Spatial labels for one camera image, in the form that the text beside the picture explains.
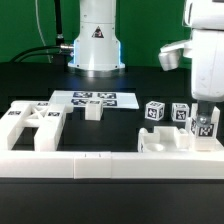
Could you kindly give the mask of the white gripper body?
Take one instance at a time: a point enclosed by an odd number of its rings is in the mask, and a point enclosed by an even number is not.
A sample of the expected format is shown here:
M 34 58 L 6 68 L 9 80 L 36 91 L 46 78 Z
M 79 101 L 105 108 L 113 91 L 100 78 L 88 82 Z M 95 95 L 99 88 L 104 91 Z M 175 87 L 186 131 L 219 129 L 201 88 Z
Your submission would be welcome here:
M 191 94 L 196 100 L 224 101 L 224 31 L 193 29 L 189 40 L 167 44 L 158 55 L 164 71 L 191 59 Z

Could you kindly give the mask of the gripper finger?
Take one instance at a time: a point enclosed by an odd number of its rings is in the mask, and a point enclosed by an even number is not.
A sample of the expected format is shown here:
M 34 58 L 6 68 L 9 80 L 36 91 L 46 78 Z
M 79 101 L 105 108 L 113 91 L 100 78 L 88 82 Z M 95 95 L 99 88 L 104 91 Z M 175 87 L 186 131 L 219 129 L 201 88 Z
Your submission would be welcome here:
M 199 101 L 196 113 L 196 123 L 199 127 L 207 128 L 211 124 L 211 117 L 215 107 L 214 102 Z

